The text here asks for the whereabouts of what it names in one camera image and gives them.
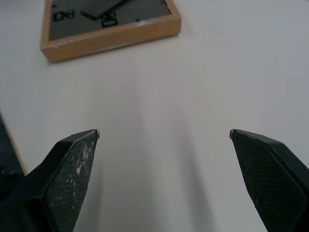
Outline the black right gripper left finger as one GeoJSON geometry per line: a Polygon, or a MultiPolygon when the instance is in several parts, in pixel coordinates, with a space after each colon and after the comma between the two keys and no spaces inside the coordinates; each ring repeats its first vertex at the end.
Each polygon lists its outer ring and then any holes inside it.
{"type": "Polygon", "coordinates": [[[98,139],[92,129],[58,141],[0,203],[0,232],[73,232],[98,139]]]}

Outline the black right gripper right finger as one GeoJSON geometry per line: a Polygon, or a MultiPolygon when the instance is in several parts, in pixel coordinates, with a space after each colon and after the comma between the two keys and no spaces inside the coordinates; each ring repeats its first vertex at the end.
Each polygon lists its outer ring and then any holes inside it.
{"type": "Polygon", "coordinates": [[[247,192],[268,232],[309,232],[309,168],[283,143],[232,129],[247,192]]]}

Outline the wooden framed square clock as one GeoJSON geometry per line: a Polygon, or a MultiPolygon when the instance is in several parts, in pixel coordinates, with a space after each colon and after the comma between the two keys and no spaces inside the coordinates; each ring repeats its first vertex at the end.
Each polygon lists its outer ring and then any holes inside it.
{"type": "Polygon", "coordinates": [[[45,0],[40,50],[61,62],[174,36],[173,0],[45,0]]]}

